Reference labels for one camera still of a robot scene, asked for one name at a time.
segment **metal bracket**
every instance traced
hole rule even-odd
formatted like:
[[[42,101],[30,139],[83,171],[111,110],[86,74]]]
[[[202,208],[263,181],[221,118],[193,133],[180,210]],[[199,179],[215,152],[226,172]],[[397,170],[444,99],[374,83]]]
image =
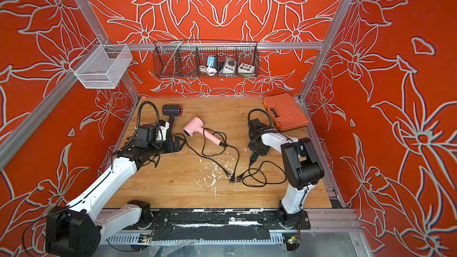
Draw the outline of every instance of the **metal bracket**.
[[[262,212],[262,219],[263,219],[263,228],[265,229],[283,229],[283,227],[278,222],[278,213],[276,210]],[[309,230],[311,229],[311,225],[309,223],[308,213],[302,210],[302,216],[300,218],[300,223],[298,225],[300,230]],[[294,226],[289,228],[291,230],[297,230],[298,227]]]

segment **orange floral wallpaper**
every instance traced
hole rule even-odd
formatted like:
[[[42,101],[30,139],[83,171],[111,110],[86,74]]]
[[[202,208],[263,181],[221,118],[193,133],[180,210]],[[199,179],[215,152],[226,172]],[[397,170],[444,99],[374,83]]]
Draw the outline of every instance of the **orange floral wallpaper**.
[[[0,0],[0,143],[95,39],[74,0]]]
[[[89,0],[113,43],[223,39],[322,41],[340,0]],[[154,75],[152,52],[129,68],[145,96],[298,94],[317,50],[261,52],[257,78],[167,78]]]
[[[74,0],[0,0],[0,143],[56,87],[95,35]],[[0,171],[0,256],[26,256],[22,233],[104,171],[134,98],[76,83]],[[45,220],[26,248],[45,255]]]
[[[455,256],[454,0],[352,0],[306,107],[375,256]]]

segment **electrical socket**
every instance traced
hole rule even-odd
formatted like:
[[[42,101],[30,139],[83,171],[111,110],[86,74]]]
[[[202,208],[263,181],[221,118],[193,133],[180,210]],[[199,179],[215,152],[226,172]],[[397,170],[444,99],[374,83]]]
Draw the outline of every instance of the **electrical socket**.
[[[254,72],[254,66],[242,63],[238,66],[239,74],[251,74]]]
[[[233,74],[235,73],[236,61],[230,57],[225,58],[224,66],[222,68],[223,74]]]

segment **black hair dryer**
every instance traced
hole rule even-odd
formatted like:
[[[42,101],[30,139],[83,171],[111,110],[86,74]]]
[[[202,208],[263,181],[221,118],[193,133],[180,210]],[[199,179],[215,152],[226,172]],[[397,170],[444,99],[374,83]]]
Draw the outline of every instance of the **black hair dryer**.
[[[162,106],[162,114],[165,116],[169,116],[167,138],[170,138],[171,130],[173,129],[174,117],[182,115],[182,106],[180,104],[164,104]]]

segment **hair dryer handle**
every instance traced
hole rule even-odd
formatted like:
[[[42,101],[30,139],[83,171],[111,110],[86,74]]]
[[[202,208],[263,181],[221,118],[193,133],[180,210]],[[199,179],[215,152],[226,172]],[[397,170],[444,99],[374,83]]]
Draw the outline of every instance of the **hair dryer handle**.
[[[220,139],[218,139],[216,136],[214,136],[213,134],[211,134],[208,130],[206,130],[205,133],[203,133],[203,128],[200,127],[200,128],[198,128],[198,132],[200,132],[203,136],[208,138],[214,144],[219,145],[219,146],[223,145],[222,141]]]

